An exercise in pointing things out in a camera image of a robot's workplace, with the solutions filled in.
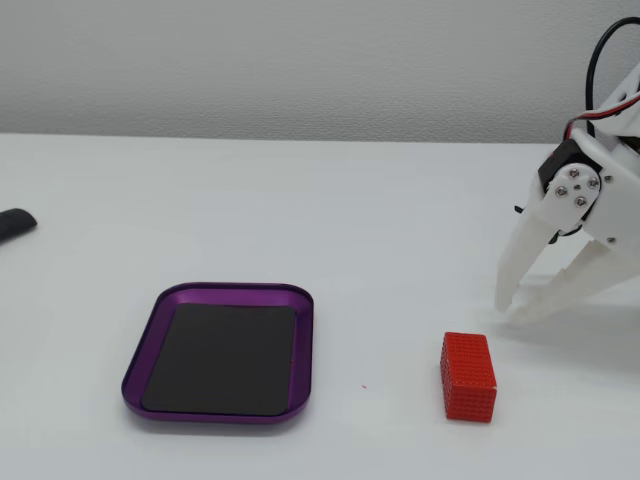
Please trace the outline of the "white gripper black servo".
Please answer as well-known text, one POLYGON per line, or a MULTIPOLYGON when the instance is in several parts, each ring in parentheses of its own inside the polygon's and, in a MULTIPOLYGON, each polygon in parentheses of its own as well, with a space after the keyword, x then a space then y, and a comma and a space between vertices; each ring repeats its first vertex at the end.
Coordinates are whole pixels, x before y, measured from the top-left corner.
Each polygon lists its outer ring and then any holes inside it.
POLYGON ((552 238, 577 228, 595 240, 511 314, 513 324, 538 322, 639 275, 639 155, 622 144, 610 150, 580 130, 561 142, 533 177, 498 261, 498 311, 509 308, 552 238))

